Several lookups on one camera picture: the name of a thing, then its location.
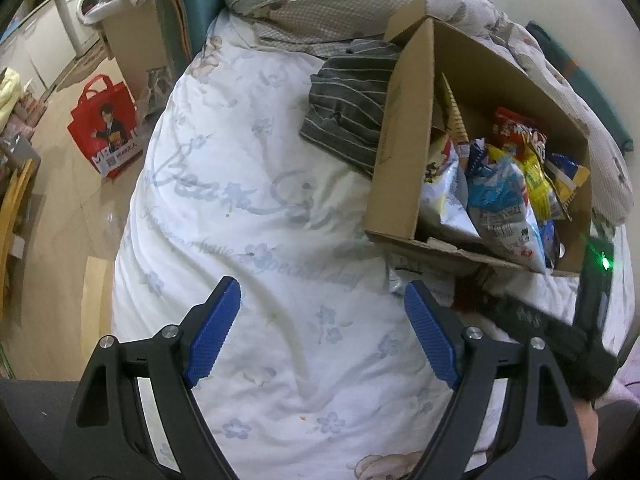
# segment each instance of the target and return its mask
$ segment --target checkered blanket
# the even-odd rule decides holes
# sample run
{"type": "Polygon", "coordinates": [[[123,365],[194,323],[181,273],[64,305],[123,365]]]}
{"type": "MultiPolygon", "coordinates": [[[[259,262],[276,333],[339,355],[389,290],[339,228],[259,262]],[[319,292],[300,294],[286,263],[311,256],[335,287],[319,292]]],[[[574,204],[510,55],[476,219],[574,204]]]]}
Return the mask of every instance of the checkered blanket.
{"type": "MultiPolygon", "coordinates": [[[[253,23],[265,45],[329,57],[355,38],[384,33],[389,17],[412,0],[226,0],[253,23]]],[[[620,150],[593,111],[545,59],[536,40],[491,0],[427,0],[431,16],[457,27],[519,66],[589,137],[593,208],[614,225],[633,206],[631,180],[620,150]]]]}

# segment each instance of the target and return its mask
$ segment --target cartoon man on bag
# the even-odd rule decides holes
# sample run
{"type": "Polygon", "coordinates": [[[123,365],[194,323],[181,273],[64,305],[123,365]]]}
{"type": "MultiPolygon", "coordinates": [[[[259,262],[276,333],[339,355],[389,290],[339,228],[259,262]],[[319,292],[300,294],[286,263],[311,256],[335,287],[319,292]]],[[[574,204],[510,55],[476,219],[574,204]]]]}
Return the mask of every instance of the cartoon man on bag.
{"type": "Polygon", "coordinates": [[[113,117],[112,104],[103,104],[100,107],[100,115],[106,124],[106,128],[103,132],[93,132],[91,136],[106,140],[109,143],[109,153],[113,153],[124,146],[129,140],[129,137],[127,137],[127,131],[124,124],[113,117]]]}

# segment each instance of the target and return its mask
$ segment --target yellow cloth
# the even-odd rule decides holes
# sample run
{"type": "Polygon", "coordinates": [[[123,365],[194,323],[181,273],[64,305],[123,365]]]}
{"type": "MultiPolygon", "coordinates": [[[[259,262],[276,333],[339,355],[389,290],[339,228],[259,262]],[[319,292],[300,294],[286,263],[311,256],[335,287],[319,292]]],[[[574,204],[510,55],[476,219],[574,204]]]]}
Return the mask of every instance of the yellow cloth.
{"type": "Polygon", "coordinates": [[[20,86],[20,74],[11,68],[7,68],[4,79],[0,83],[0,132],[14,110],[14,106],[22,94],[20,86]]]}

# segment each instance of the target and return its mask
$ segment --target red bag handle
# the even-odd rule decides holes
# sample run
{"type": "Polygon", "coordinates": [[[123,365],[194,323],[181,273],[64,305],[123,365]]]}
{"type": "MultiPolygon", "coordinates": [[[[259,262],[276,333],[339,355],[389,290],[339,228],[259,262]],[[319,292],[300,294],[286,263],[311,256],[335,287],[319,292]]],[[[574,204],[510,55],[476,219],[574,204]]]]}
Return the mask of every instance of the red bag handle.
{"type": "Polygon", "coordinates": [[[111,79],[109,78],[109,76],[104,75],[104,74],[98,74],[96,77],[94,77],[93,79],[91,79],[91,81],[89,81],[86,85],[84,85],[84,89],[82,90],[82,94],[80,95],[80,98],[78,99],[78,106],[80,106],[81,104],[84,104],[85,102],[87,102],[87,94],[89,92],[93,92],[94,94],[98,94],[97,90],[91,90],[91,86],[95,83],[100,81],[100,79],[102,79],[104,81],[104,84],[107,85],[107,90],[109,91],[113,91],[113,83],[111,82],[111,79]]]}

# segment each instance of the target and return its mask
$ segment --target washing machine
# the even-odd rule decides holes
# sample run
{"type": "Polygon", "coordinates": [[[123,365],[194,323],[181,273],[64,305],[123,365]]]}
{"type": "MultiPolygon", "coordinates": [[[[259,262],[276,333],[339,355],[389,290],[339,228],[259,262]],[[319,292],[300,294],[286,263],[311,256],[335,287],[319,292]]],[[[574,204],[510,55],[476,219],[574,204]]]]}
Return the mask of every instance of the washing machine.
{"type": "Polygon", "coordinates": [[[85,25],[82,18],[100,0],[56,0],[60,19],[76,50],[76,57],[84,56],[99,39],[98,32],[85,25]]]}

